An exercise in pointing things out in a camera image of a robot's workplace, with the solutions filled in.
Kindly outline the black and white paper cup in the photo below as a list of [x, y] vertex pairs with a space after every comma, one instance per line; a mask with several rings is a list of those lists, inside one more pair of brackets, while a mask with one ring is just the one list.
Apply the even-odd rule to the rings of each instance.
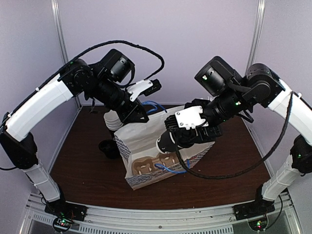
[[156, 140], [156, 148], [161, 154], [170, 154], [176, 151], [176, 143], [171, 132], [164, 132]]

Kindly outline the stack of paper cups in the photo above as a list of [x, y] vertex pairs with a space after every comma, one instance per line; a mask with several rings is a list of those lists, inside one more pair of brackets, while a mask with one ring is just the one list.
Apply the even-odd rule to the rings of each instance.
[[104, 118], [105, 125], [107, 126], [109, 130], [117, 131], [124, 125], [121, 122], [116, 111], [110, 110], [109, 112], [104, 114], [103, 118]]

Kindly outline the blue checkered paper bag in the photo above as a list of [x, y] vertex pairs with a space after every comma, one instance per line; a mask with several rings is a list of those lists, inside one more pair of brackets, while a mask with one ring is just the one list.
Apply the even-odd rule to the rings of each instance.
[[184, 109], [183, 105], [168, 108], [165, 111], [149, 115], [149, 121], [146, 123], [129, 123], [114, 133], [126, 168], [125, 180], [133, 190], [157, 183], [185, 171], [179, 162], [168, 168], [162, 166], [158, 171], [142, 175], [134, 175], [131, 169], [132, 162], [135, 159], [145, 156], [156, 157], [160, 153], [156, 148], [156, 140], [166, 131], [164, 121], [169, 115], [173, 115], [182, 109]]

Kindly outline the brown cardboard cup carrier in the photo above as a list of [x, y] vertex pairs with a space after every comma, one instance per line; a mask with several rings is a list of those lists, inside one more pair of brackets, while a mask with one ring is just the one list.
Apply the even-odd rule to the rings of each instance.
[[132, 162], [132, 173], [134, 175], [142, 175], [150, 172], [160, 170], [162, 166], [170, 167], [178, 163], [178, 158], [175, 153], [161, 154], [159, 153], [156, 157], [145, 156], [139, 159], [135, 159]]

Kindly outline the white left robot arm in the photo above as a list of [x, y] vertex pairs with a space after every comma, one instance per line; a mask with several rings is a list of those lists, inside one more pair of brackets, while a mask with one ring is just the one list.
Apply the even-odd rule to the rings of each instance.
[[129, 88], [121, 85], [127, 75], [134, 74], [134, 63], [115, 49], [93, 64], [76, 58], [5, 118], [0, 128], [1, 146], [12, 163], [26, 173], [59, 216], [68, 215], [70, 205], [61, 199], [58, 185], [38, 159], [31, 130], [57, 107], [79, 94], [99, 100], [115, 111], [124, 124], [147, 122], [147, 114], [138, 96], [151, 88], [153, 83], [144, 79]]

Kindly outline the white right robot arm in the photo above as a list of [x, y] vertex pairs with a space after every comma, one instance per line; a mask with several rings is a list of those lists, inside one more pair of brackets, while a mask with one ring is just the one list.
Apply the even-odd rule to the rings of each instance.
[[259, 188], [259, 195], [250, 204], [254, 215], [262, 214], [280, 193], [300, 174], [312, 171], [312, 109], [273, 70], [262, 63], [251, 65], [241, 76], [224, 59], [213, 57], [195, 75], [195, 80], [212, 96], [212, 101], [197, 100], [195, 105], [175, 113], [175, 125], [168, 127], [175, 148], [194, 143], [194, 130], [219, 124], [250, 113], [254, 106], [278, 114], [284, 119], [283, 136], [288, 126], [295, 128], [295, 138], [286, 161], [275, 175]]

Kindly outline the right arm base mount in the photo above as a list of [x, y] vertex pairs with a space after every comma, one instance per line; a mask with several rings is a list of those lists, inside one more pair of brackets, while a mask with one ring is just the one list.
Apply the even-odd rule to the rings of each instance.
[[264, 200], [262, 187], [256, 190], [255, 200], [233, 206], [236, 220], [249, 219], [275, 211], [274, 202]]

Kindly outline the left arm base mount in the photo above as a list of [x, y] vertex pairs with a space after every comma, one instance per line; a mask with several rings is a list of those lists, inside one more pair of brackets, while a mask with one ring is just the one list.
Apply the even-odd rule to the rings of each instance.
[[42, 195], [42, 198], [45, 201], [44, 211], [59, 218], [65, 218], [71, 221], [84, 221], [87, 213], [87, 207], [84, 205], [67, 202], [61, 187], [58, 188], [60, 191], [60, 197], [56, 201], [49, 202], [45, 196]]

